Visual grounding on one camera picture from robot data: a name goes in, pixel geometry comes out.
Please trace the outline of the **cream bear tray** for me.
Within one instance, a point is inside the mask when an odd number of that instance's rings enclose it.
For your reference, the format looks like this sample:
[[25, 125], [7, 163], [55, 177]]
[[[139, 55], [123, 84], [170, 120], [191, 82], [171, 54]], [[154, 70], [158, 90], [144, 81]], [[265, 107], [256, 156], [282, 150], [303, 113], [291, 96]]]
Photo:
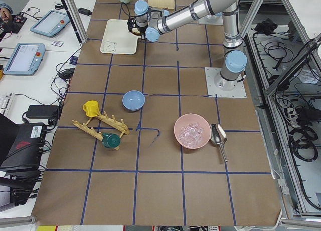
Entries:
[[107, 21], [100, 46], [101, 53], [136, 53], [138, 36], [128, 30], [127, 20], [110, 19]]

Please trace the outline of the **wooden cutting board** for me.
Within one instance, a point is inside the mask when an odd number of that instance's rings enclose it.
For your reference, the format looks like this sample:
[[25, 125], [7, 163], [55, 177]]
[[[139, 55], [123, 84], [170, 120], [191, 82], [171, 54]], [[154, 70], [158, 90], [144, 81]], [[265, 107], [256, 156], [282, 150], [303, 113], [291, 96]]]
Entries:
[[148, 0], [148, 4], [152, 7], [174, 9], [175, 0]]

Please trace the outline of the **blue bowl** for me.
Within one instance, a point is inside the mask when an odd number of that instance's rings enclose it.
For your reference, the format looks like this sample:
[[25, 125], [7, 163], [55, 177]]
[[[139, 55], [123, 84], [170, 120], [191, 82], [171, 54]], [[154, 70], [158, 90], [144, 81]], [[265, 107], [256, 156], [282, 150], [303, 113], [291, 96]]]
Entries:
[[145, 104], [145, 95], [138, 90], [128, 91], [123, 95], [122, 103], [130, 111], [137, 111]]

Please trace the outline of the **yellow mug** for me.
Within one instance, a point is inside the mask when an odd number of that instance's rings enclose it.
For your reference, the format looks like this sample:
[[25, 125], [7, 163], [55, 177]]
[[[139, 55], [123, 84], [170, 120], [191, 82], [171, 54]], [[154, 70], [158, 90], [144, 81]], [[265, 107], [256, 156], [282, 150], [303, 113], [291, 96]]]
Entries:
[[96, 117], [100, 115], [99, 104], [96, 100], [87, 101], [82, 108], [88, 117]]

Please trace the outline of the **upper teach pendant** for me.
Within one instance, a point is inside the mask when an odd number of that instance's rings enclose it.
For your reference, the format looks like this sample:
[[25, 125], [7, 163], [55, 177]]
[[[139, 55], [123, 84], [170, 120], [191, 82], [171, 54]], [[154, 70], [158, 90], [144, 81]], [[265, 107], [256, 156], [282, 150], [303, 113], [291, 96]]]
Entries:
[[66, 13], [50, 10], [30, 27], [30, 31], [47, 37], [53, 37], [69, 22], [70, 19]]

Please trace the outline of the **teach pendant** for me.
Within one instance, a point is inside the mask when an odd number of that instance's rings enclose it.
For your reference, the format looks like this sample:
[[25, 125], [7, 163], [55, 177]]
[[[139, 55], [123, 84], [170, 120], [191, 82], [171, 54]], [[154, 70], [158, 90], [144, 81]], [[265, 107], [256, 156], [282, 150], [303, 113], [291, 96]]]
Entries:
[[18, 43], [9, 58], [5, 75], [30, 76], [39, 68], [46, 48], [42, 43]]
[[50, 10], [30, 27], [30, 31], [47, 37], [53, 37], [69, 22], [70, 19], [66, 13]]

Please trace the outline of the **pink bowl with ice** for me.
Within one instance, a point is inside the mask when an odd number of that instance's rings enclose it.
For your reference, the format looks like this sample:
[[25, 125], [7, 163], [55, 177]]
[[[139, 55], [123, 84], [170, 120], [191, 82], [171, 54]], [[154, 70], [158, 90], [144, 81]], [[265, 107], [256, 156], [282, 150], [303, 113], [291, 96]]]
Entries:
[[174, 124], [174, 135], [184, 148], [198, 149], [205, 146], [211, 137], [211, 128], [205, 118], [198, 114], [184, 114]]

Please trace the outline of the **dark green mug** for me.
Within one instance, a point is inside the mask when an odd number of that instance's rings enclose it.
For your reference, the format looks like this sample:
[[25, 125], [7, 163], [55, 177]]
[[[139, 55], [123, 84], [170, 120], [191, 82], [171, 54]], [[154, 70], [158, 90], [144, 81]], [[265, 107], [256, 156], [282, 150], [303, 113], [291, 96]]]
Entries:
[[102, 143], [106, 148], [118, 149], [121, 143], [121, 139], [117, 134], [102, 133]]

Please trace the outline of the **lower teach pendant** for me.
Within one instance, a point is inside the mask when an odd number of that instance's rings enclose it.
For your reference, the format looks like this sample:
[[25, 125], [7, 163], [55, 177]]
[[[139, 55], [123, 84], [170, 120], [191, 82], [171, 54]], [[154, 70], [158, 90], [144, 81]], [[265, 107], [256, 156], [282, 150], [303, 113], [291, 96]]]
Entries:
[[5, 75], [30, 76], [39, 68], [46, 48], [42, 43], [18, 43], [9, 58]]

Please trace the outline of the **metal scoop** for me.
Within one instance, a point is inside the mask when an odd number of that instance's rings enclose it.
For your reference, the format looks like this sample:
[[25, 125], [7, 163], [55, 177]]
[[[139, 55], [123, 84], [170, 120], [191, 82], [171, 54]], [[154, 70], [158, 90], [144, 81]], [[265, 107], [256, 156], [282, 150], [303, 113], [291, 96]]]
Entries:
[[228, 162], [227, 154], [225, 152], [224, 144], [227, 141], [227, 135], [220, 124], [211, 124], [211, 141], [214, 146], [219, 147], [224, 162]]

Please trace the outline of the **black power adapter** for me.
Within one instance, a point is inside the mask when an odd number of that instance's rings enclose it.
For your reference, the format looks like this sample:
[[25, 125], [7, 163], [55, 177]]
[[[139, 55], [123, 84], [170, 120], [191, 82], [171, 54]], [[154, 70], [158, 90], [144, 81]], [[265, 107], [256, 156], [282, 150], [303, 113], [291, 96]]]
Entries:
[[53, 126], [58, 121], [57, 105], [30, 105], [22, 114], [22, 121], [28, 123], [28, 119], [47, 119], [48, 125]]

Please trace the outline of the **black computer box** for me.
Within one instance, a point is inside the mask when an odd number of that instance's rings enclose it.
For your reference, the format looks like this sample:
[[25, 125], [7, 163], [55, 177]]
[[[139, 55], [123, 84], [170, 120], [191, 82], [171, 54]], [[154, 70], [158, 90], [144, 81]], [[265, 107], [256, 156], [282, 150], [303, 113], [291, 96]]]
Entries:
[[1, 171], [37, 170], [45, 144], [47, 126], [42, 123], [16, 124], [1, 115]]

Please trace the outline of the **aluminium frame post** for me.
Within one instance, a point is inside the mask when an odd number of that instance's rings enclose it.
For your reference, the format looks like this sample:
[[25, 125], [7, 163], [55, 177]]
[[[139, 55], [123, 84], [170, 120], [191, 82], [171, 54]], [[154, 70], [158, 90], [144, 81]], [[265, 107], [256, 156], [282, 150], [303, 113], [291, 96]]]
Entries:
[[86, 34], [84, 25], [81, 21], [81, 18], [79, 16], [78, 9], [76, 7], [74, 0], [61, 0], [62, 5], [64, 6], [64, 9], [69, 17], [69, 20], [72, 24], [73, 30], [76, 34], [76, 37], [82, 45], [83, 43], [87, 42], [88, 36]]

